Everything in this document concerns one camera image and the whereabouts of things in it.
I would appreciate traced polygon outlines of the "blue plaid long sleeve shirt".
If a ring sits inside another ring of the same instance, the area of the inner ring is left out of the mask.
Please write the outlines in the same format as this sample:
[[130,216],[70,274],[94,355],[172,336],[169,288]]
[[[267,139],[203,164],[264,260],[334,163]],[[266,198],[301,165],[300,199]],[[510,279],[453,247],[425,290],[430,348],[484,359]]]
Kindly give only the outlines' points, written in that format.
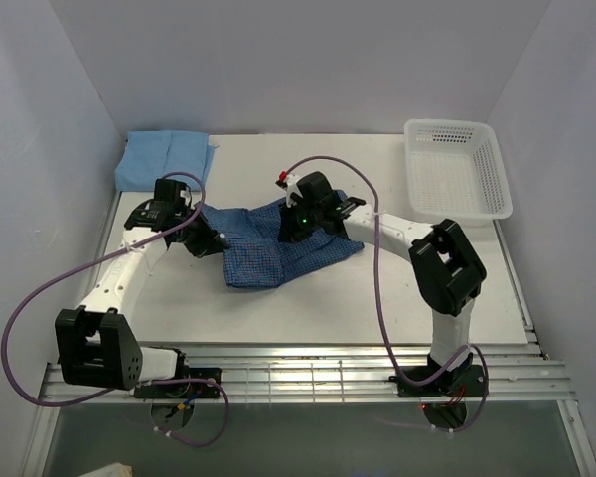
[[362,251],[358,241],[316,230],[298,243],[278,240],[280,207],[284,199],[255,208],[218,209],[203,205],[210,227],[224,235],[223,277],[231,288],[264,290],[277,288],[296,278],[342,262]]

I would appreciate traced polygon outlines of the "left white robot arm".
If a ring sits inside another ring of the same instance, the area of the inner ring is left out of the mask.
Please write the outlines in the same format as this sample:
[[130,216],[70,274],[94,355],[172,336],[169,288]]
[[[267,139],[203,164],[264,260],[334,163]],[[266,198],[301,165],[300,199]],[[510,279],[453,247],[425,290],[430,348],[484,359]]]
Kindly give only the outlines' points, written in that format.
[[190,387],[181,351],[142,347],[131,327],[148,277],[171,245],[192,256],[222,253],[228,245],[210,227],[188,184],[173,177],[155,182],[153,197],[128,216],[120,244],[94,288],[55,321],[59,363],[69,385],[129,391],[156,382],[169,397]]

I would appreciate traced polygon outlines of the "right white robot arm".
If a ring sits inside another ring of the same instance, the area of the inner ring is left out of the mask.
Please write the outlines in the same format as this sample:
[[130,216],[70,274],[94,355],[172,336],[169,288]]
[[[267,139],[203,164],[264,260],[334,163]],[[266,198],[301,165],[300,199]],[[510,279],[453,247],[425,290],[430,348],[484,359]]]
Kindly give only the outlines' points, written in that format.
[[432,314],[432,340],[426,363],[395,364],[392,380],[401,396],[483,397],[488,372],[476,365],[479,350],[470,343],[470,322],[487,270],[462,228],[452,220],[437,225],[381,214],[355,198],[341,198],[326,176],[283,172],[277,185],[286,193],[280,207],[282,242],[299,242],[316,232],[370,244],[407,261],[419,293]]

